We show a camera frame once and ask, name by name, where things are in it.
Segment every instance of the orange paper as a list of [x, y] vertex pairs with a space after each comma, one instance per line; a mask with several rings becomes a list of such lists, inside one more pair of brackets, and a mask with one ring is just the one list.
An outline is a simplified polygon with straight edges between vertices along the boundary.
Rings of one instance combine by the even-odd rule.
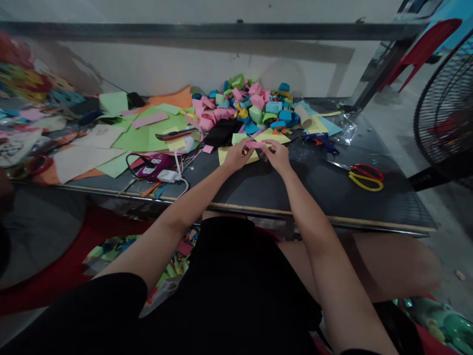
[[140, 114], [146, 111], [151, 105], [159, 106], [160, 104], [169, 104], [177, 107], [192, 107], [191, 86], [187, 85], [184, 89], [174, 94], [150, 97], [148, 103], [136, 113]]

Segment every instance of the metal table frame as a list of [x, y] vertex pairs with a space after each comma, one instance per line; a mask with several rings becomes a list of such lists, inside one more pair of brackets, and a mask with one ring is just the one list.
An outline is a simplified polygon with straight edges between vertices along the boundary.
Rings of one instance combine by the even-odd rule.
[[235, 24], [195, 25], [0, 22], [0, 31], [12, 36], [69, 41], [123, 38], [393, 41], [374, 78], [353, 105], [363, 109], [426, 26], [418, 23], [249, 24], [242, 20]]

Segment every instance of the fan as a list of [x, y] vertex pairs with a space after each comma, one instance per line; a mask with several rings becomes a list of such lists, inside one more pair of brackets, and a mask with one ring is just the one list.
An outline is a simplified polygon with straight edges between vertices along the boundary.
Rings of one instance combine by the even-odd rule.
[[430, 168], [416, 191], [455, 181], [473, 189], [473, 30], [445, 58], [417, 103], [414, 134]]

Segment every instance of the hand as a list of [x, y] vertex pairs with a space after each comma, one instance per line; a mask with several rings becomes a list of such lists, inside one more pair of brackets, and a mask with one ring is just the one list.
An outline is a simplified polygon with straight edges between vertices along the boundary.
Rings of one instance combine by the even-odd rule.
[[292, 167], [289, 163], [289, 149], [281, 143], [274, 140], [264, 140], [263, 142], [272, 144], [270, 147], [262, 146], [262, 156], [266, 156], [265, 161], [270, 161], [273, 168], [283, 175], [283, 173], [291, 171]]
[[243, 168], [250, 156], [255, 151], [253, 148], [248, 149], [246, 147], [246, 143], [251, 142], [252, 140], [253, 138], [246, 138], [241, 140], [241, 142], [237, 145], [230, 147], [222, 167], [228, 169], [232, 174], [235, 171]]

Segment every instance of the person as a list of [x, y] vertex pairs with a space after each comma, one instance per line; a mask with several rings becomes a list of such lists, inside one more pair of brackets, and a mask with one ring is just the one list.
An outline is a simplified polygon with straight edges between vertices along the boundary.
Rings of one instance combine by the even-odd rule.
[[[224, 164], [0, 354], [317, 354], [309, 331], [317, 329], [321, 310], [335, 354], [396, 354], [372, 302], [435, 288], [440, 281], [435, 256], [410, 237], [355, 236], [347, 250], [356, 247], [363, 265], [352, 264], [292, 170], [288, 149], [272, 140], [262, 154], [284, 180], [303, 241], [277, 244], [247, 219], [204, 211], [253, 153], [244, 149], [249, 140], [231, 147]], [[148, 294], [201, 214], [190, 267], [177, 291], [139, 319]], [[401, 259], [389, 256], [396, 248]]]

